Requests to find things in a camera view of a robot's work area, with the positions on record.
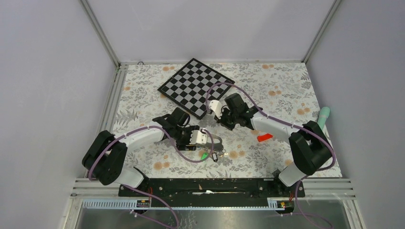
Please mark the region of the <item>grey metal key holder plate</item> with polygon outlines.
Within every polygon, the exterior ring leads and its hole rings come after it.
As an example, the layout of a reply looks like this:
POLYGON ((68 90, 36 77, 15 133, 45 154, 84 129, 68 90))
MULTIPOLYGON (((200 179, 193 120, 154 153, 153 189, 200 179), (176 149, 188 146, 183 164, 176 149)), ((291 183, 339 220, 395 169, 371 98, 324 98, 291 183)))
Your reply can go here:
POLYGON ((205 150, 207 153, 210 153, 213 146, 213 155, 216 155, 217 157, 223 157, 226 153, 226 150, 224 149, 222 138, 212 134, 212 139, 213 140, 211 140, 210 137, 207 137, 207 142, 203 145, 199 145, 199 148, 205 150))

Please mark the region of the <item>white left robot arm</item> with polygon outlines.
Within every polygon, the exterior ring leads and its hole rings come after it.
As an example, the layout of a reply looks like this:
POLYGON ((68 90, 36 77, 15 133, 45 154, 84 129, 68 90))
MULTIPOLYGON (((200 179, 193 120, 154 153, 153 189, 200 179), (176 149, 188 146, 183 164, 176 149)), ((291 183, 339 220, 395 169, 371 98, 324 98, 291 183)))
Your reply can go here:
POLYGON ((104 186, 112 183, 127 185, 136 196, 143 196, 148 191, 145 175, 136 168, 125 167, 127 153, 165 139, 178 150, 194 150, 192 133, 200 128, 189 125, 189 119, 187 113, 175 108, 172 113, 155 117, 149 125, 127 134, 115 135, 107 130, 100 132, 82 159, 88 178, 104 186))

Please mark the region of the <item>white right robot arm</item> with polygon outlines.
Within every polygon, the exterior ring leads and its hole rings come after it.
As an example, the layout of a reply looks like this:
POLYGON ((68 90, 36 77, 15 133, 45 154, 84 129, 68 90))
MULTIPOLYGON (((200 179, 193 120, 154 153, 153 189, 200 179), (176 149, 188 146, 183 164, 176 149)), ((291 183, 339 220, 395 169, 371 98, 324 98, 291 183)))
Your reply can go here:
POLYGON ((229 130, 240 125, 271 134, 289 144, 293 162, 277 175, 279 180, 274 183, 275 193, 282 197, 293 190, 293 184, 313 175, 332 158, 332 148, 314 121, 298 126, 270 117, 260 107, 249 107, 237 93, 226 97, 225 105, 210 101, 209 108, 214 112, 216 121, 229 130))

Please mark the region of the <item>green key tag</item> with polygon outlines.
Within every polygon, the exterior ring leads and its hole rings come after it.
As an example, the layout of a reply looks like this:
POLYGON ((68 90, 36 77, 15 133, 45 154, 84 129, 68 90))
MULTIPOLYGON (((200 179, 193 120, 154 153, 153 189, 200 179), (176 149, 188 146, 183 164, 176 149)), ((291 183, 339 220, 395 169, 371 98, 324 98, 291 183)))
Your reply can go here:
POLYGON ((204 154, 202 155, 202 157, 201 157, 201 160, 207 158, 208 155, 209 155, 208 153, 204 153, 204 154))

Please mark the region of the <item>red key tag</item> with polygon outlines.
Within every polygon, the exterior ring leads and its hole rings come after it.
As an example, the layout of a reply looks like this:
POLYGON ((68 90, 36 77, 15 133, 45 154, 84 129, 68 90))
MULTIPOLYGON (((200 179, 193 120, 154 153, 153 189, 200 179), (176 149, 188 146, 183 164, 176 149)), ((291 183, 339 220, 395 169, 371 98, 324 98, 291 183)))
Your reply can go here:
POLYGON ((271 135, 271 134, 264 134, 264 135, 257 136, 258 142, 264 142, 264 141, 269 140, 271 138, 273 138, 273 135, 271 135))

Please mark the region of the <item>black key tag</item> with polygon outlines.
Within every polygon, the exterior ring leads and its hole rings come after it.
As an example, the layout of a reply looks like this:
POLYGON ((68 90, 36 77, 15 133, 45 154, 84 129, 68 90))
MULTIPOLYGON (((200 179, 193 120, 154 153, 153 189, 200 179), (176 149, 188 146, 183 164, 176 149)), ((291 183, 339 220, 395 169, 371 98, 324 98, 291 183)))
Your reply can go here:
POLYGON ((218 161, 218 156, 217 156, 216 153, 212 153, 212 159, 213 159, 214 162, 218 161))

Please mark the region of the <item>black and silver chessboard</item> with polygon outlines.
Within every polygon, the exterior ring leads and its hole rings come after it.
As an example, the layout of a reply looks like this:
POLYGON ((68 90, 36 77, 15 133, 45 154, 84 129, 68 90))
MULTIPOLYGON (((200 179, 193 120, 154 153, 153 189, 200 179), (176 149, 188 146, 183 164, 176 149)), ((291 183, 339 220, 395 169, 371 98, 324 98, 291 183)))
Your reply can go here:
POLYGON ((234 84, 234 80, 193 58, 158 91, 201 120, 207 114, 207 92, 210 92, 208 100, 219 100, 230 89, 228 83, 234 84))

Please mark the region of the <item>floral table mat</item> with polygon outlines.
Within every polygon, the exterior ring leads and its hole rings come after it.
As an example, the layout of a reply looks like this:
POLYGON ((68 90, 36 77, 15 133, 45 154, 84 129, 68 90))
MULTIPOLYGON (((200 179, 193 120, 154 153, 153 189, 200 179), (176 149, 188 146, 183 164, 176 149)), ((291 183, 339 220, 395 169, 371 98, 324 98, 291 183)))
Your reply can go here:
MULTIPOLYGON (((318 119, 320 106, 304 63, 212 63, 210 67, 234 80, 229 94, 239 93, 248 105, 256 103, 266 114, 297 125, 318 119)), ((158 88, 180 68, 181 64, 128 66, 113 133, 127 133, 171 113, 176 104, 158 88)), ((190 123, 222 138, 226 153, 217 162, 201 162, 200 148, 179 155, 164 140, 128 152, 125 164, 152 178, 226 178, 272 177, 293 161, 287 143, 277 138, 258 142, 259 131, 240 126, 230 131, 210 114, 201 120, 192 117, 190 123)))

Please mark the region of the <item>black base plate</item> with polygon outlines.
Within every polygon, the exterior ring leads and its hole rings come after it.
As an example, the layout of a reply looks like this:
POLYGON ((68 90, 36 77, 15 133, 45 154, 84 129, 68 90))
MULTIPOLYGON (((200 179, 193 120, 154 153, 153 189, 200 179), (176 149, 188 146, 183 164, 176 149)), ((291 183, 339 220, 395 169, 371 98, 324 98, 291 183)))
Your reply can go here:
POLYGON ((268 207, 269 198, 305 197, 302 184, 286 187, 272 178, 146 178, 137 191, 120 186, 119 197, 153 194, 171 207, 268 207))

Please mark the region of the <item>aluminium frame rails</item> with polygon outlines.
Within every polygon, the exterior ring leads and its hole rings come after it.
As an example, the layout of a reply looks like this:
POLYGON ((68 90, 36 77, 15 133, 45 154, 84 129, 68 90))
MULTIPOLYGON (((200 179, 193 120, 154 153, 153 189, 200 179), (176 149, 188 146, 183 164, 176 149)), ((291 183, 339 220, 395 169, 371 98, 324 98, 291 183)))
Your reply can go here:
MULTIPOLYGON (((318 43, 320 42, 324 32, 326 31, 329 23, 331 22, 334 14, 339 9, 342 1, 335 0, 332 2, 328 13, 323 20, 320 28, 318 29, 315 38, 311 42, 306 54, 302 58, 301 62, 308 63, 311 55, 314 53, 318 43)), ((122 62, 117 58, 115 51, 113 50, 110 42, 106 34, 104 33, 99 21, 96 18, 96 15, 87 0, 80 0, 79 4, 81 5, 83 11, 85 12, 87 19, 89 20, 90 24, 92 25, 95 34, 98 36, 101 44, 105 48, 108 56, 112 60, 115 71, 111 81, 111 85, 108 91, 107 100, 105 103, 105 107, 103 108, 100 124, 97 127, 97 131, 101 131, 105 128, 110 129, 110 124, 113 124, 113 113, 117 109, 117 102, 118 102, 118 89, 122 88, 123 80, 125 78, 125 73, 127 72, 128 65, 132 65, 133 62, 122 62)), ((365 224, 362 217, 362 214, 359 209, 358 201, 356 199, 349 201, 349 222, 352 229, 364 229, 365 224)))

